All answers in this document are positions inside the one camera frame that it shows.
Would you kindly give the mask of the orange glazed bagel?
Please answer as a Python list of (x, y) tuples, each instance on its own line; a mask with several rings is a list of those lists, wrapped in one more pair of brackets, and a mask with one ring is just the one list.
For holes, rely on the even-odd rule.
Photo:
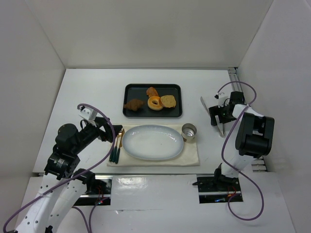
[(152, 96), (149, 97), (147, 104), (148, 107), (154, 111), (160, 111), (163, 109), (163, 106), (160, 104), (160, 97), (158, 96)]

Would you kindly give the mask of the steel cup with cream sleeve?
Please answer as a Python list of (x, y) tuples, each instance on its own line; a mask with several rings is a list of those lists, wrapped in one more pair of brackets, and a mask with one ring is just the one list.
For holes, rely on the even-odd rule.
[(186, 123), (182, 126), (181, 129), (181, 135), (183, 137), (184, 142), (191, 142), (192, 140), (195, 139), (195, 136), (197, 134), (197, 128), (191, 124), (191, 123)]

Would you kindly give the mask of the pale blue oval plate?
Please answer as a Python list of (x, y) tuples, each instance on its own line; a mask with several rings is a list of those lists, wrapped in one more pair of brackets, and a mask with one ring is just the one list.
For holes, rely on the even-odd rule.
[(182, 135), (161, 125), (140, 125), (125, 131), (122, 147), (130, 156), (141, 160), (169, 160), (178, 156), (184, 147)]

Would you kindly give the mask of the sliced seeded bread loaf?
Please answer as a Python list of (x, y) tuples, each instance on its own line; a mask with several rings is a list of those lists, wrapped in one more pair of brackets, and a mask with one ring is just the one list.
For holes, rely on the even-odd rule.
[(173, 95), (164, 95), (160, 97), (159, 103), (165, 108), (174, 108), (176, 106), (176, 100)]

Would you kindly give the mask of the cream cloth placemat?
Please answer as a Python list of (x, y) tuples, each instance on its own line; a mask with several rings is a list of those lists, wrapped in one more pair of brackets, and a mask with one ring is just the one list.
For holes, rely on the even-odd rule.
[[(181, 134), (182, 124), (157, 124), (161, 126), (171, 127)], [(123, 128), (126, 130), (140, 126), (138, 124), (124, 124)], [(169, 160), (151, 161), (134, 158), (127, 154), (123, 147), (121, 147), (119, 162), (117, 164), (108, 161), (107, 166), (110, 167), (130, 167), (130, 166), (198, 166), (199, 158), (197, 152), (197, 144), (195, 140), (187, 143), (184, 142), (182, 152), (175, 158)]]

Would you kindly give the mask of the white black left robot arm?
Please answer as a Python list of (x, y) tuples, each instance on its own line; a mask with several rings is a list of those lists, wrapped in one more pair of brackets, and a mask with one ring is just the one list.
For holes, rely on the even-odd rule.
[(58, 129), (53, 152), (47, 160), (41, 186), (30, 209), (15, 233), (55, 233), (64, 217), (79, 197), (90, 190), (95, 174), (83, 168), (77, 169), (78, 154), (91, 142), (113, 142), (113, 136), (122, 125), (109, 126), (103, 117), (96, 117), (94, 124), (87, 123), (78, 130), (68, 123)]

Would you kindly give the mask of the steel serving tongs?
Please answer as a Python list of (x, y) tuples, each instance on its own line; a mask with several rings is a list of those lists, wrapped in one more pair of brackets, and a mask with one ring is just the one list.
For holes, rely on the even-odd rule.
[[(203, 99), (202, 96), (200, 97), (200, 101), (201, 101), (201, 104), (203, 105), (204, 109), (206, 110), (207, 114), (208, 114), (209, 117), (211, 118), (210, 112), (209, 112), (209, 110), (208, 110), (208, 108), (207, 108), (207, 106), (206, 106), (206, 104), (205, 104), (205, 101), (204, 101), (204, 99)], [(218, 125), (216, 125), (214, 128), (217, 129), (217, 131), (218, 131), (220, 137), (222, 137), (222, 138), (225, 137), (225, 128), (224, 128), (224, 125), (222, 125), (222, 128), (221, 128), (221, 129), (219, 128)]]

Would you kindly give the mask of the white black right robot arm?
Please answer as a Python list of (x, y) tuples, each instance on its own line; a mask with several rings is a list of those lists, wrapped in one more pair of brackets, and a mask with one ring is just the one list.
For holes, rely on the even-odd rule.
[(220, 135), (225, 135), (224, 124), (234, 121), (239, 125), (235, 139), (238, 154), (222, 162), (212, 177), (199, 178), (192, 184), (203, 192), (225, 191), (228, 186), (235, 185), (247, 165), (270, 153), (274, 133), (275, 120), (247, 106), (243, 92), (233, 91), (229, 98), (220, 93), (215, 98), (216, 106), (208, 108), (203, 99), (201, 103), (211, 118), (211, 125), (217, 129), (222, 126), (218, 129)]

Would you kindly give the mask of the brown chocolate croissant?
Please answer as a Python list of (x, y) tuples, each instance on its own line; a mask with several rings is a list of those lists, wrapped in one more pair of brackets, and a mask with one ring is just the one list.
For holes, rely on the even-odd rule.
[(131, 111), (137, 111), (144, 105), (144, 101), (139, 99), (132, 99), (126, 104), (123, 105), (124, 109), (131, 110)]

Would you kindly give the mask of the orange-brown pastry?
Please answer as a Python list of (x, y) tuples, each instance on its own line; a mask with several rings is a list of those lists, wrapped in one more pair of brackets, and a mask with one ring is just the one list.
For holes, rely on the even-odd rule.
[(150, 98), (150, 97), (153, 97), (153, 96), (156, 96), (156, 97), (159, 97), (159, 94), (157, 92), (157, 90), (153, 87), (149, 87), (147, 90), (146, 90), (146, 95)]

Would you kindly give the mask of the black baking tray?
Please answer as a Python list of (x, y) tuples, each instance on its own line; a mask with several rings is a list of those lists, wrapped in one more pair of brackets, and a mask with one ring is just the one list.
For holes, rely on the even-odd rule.
[[(148, 95), (146, 94), (149, 87), (155, 88), (160, 96), (173, 95), (176, 100), (176, 106), (174, 108), (163, 108), (159, 111), (150, 109), (147, 105)], [(126, 104), (132, 99), (142, 100), (145, 104), (137, 111), (123, 108), (122, 113), (125, 117), (179, 118), (183, 113), (181, 88), (177, 84), (131, 83), (125, 87), (123, 103)]]

